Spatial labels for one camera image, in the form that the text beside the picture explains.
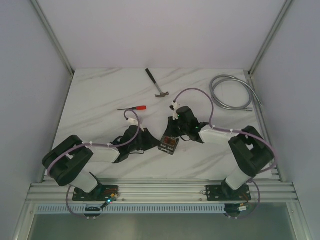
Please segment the black fuse box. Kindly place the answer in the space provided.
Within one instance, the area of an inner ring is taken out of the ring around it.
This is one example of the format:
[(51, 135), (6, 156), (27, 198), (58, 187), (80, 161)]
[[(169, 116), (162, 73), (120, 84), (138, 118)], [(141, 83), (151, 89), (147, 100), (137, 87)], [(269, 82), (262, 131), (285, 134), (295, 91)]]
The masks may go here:
[(163, 135), (160, 140), (158, 150), (173, 156), (178, 147), (179, 141), (180, 139), (178, 137)]

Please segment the clear plastic fuse box lid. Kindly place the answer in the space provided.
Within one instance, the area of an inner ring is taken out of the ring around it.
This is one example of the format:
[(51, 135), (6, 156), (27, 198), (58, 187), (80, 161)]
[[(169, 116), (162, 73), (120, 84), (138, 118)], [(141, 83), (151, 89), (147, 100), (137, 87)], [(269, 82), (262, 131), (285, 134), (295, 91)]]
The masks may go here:
[(176, 148), (178, 147), (180, 139), (177, 138), (171, 138), (168, 136), (162, 136), (161, 138), (161, 145), (160, 148), (167, 150), (169, 152), (174, 152)]

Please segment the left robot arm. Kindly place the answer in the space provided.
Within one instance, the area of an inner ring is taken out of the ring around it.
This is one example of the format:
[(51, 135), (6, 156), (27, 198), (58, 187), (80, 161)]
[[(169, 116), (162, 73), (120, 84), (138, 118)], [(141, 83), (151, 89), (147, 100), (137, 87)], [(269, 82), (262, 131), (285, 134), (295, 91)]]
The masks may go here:
[(85, 170), (95, 150), (102, 151), (99, 163), (119, 164), (131, 154), (158, 147), (161, 142), (147, 128), (131, 125), (123, 135), (104, 145), (84, 143), (77, 135), (71, 135), (42, 159), (47, 175), (60, 186), (70, 185), (84, 192), (90, 201), (102, 196), (102, 188), (96, 176)]

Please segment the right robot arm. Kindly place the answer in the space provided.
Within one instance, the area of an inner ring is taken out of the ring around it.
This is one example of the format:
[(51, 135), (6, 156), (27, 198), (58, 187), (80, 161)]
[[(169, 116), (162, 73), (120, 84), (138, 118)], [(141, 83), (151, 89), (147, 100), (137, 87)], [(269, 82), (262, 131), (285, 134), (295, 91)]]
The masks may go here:
[(234, 199), (240, 188), (253, 180), (272, 160), (275, 153), (258, 131), (247, 126), (242, 130), (222, 129), (199, 122), (188, 106), (170, 106), (173, 116), (168, 118), (163, 135), (163, 145), (187, 136), (200, 144), (228, 145), (237, 163), (233, 172), (221, 183), (221, 193), (228, 200)]

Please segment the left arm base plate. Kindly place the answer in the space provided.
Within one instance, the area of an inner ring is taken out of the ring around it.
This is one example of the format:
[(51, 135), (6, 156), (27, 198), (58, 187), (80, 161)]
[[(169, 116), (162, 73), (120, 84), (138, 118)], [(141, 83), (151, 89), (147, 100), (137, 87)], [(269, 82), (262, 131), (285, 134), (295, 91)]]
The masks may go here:
[(75, 202), (103, 202), (110, 199), (112, 194), (117, 195), (118, 192), (118, 185), (101, 185), (96, 187), (90, 193), (86, 193), (79, 188), (75, 188), (72, 200)]

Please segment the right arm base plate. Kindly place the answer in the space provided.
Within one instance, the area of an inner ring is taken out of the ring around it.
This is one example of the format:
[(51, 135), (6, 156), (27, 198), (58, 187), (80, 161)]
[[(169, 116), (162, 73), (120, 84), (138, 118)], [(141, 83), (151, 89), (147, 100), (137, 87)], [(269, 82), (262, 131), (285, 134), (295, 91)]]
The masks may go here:
[(239, 189), (233, 190), (228, 185), (206, 185), (205, 195), (208, 201), (212, 202), (239, 202), (250, 201), (252, 199), (249, 186), (244, 184)]

